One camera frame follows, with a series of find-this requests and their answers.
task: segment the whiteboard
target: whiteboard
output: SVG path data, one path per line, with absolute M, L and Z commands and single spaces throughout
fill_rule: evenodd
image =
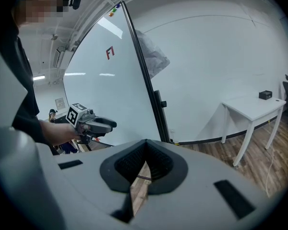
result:
M 131 21 L 120 4 L 113 16 L 106 13 L 91 28 L 63 78 L 69 104 L 80 103 L 117 122 L 100 137 L 106 144 L 161 140 L 135 46 Z

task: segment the ceiling light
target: ceiling light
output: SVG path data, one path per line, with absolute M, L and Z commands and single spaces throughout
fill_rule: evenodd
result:
M 110 73 L 100 73 L 100 76 L 115 76 L 115 74 L 110 74 Z
M 102 27 L 106 28 L 116 36 L 118 36 L 121 39 L 121 36 L 123 35 L 123 31 L 119 29 L 115 24 L 108 21 L 105 17 L 101 18 L 97 24 L 101 25 Z
M 44 78 L 45 78 L 45 75 L 43 75 L 43 76 L 38 76 L 38 77 L 34 77 L 34 78 L 33 78 L 33 81 L 39 80 L 39 79 L 44 79 Z
M 73 73 L 65 73 L 65 76 L 73 76 L 73 75 L 85 75 L 84 72 L 73 72 Z

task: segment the white table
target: white table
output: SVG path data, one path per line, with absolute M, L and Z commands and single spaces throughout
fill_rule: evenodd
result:
M 266 145 L 266 149 L 268 149 L 271 146 L 271 143 L 274 139 L 274 136 L 276 134 L 276 131 L 278 129 L 278 125 L 280 122 L 280 118 L 283 113 L 283 107 L 286 104 L 285 101 L 277 99 L 277 98 L 270 98 L 269 100 L 262 100 L 258 97 L 241 97 L 236 99 L 231 99 L 228 101 L 222 102 L 222 104 L 225 107 L 225 116 L 224 116 L 224 124 L 223 124 L 223 137 L 222 137 L 222 143 L 224 144 L 226 141 L 226 136 L 228 133 L 228 126 L 229 126 L 229 109 L 233 110 L 245 118 L 249 120 L 248 130 L 246 132 L 243 144 L 240 148 L 240 151 L 233 163 L 234 166 L 237 166 L 240 159 L 244 155 L 244 152 L 246 148 L 248 147 L 248 144 L 251 140 L 252 133 L 254 131 L 255 126 L 259 125 L 258 121 L 260 118 L 265 117 L 269 115 L 270 113 L 278 110 L 277 112 L 277 119 L 276 123 L 274 125 L 272 134 L 269 138 L 269 141 Z

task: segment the white cable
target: white cable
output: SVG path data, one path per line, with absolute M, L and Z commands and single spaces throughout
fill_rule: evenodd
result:
M 270 135 L 271 135 L 271 126 L 270 126 L 270 120 L 269 120 L 269 130 L 270 130 Z M 268 174 L 267 174 L 267 178 L 265 180 L 265 192 L 267 193 L 268 197 L 270 197 L 269 195 L 269 192 L 268 192 L 268 188 L 267 188 L 267 183 L 268 183 L 268 177 L 269 177 L 269 173 L 270 173 L 270 170 L 271 170 L 271 167 L 272 167 L 272 164 L 273 164 L 273 161 L 274 161 L 274 148 L 273 148 L 273 141 L 271 143 L 271 147 L 272 147 L 272 161 L 271 161 L 271 164 L 270 164 L 270 167 L 269 167 L 269 170 L 268 170 Z

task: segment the red logo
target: red logo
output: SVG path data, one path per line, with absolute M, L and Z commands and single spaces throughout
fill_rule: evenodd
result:
M 111 51 L 112 51 L 112 55 L 114 55 L 113 46 L 111 46 L 110 48 L 108 48 L 108 49 L 106 50 L 108 60 L 110 59 L 110 56 L 109 56 L 110 49 L 111 49 Z

